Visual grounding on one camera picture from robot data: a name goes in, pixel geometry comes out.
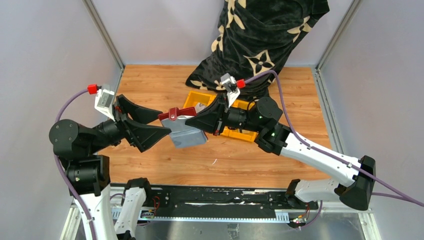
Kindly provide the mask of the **yellow three-compartment bin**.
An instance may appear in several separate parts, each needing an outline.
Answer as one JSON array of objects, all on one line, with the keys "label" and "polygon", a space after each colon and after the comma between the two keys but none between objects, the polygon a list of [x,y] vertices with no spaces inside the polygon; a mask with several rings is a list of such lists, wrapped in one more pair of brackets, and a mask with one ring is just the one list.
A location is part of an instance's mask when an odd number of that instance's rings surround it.
[{"label": "yellow three-compartment bin", "polygon": [[[184,108],[194,107],[199,113],[215,102],[216,95],[199,91],[190,91],[183,104]],[[247,101],[236,100],[224,110],[220,128],[220,136],[252,143],[258,133],[250,128],[245,129],[248,121],[248,110],[254,106]]]}]

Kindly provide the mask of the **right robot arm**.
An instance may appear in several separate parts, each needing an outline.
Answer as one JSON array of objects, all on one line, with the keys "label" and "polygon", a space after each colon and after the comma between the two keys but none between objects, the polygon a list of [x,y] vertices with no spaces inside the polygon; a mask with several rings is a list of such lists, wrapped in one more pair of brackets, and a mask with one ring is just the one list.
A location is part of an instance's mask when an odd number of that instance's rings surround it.
[{"label": "right robot arm", "polygon": [[325,180],[292,180],[285,194],[286,204],[292,209],[312,201],[339,200],[352,209],[367,210],[376,181],[376,161],[367,155],[347,156],[319,145],[280,123],[282,115],[270,97],[242,109],[228,106],[226,95],[220,93],[185,124],[215,136],[225,127],[256,132],[254,142],[264,152],[295,159],[330,176]]}]

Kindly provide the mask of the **red leather card holder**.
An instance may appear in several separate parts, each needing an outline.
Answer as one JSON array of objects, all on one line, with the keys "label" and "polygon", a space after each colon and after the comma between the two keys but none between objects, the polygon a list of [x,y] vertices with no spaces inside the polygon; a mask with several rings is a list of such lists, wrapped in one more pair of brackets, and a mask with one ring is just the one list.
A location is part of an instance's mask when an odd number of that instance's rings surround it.
[{"label": "red leather card holder", "polygon": [[158,115],[160,121],[169,119],[175,121],[179,116],[196,116],[196,109],[194,107],[187,107],[179,109],[178,107],[173,107],[168,110],[168,112],[161,113]]}]

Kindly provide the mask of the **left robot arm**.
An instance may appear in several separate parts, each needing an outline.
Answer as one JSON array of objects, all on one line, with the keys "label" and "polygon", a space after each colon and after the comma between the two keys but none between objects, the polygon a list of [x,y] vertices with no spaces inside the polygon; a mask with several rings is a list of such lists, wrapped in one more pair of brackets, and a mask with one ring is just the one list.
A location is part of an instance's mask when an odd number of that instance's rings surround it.
[{"label": "left robot arm", "polygon": [[141,208],[153,201],[148,179],[131,179],[124,187],[120,214],[114,220],[110,158],[100,151],[127,140],[145,152],[171,133],[167,127],[153,125],[160,111],[137,105],[124,95],[117,96],[112,114],[112,119],[94,127],[61,119],[49,132],[55,161],[81,213],[88,240],[133,240]]}]

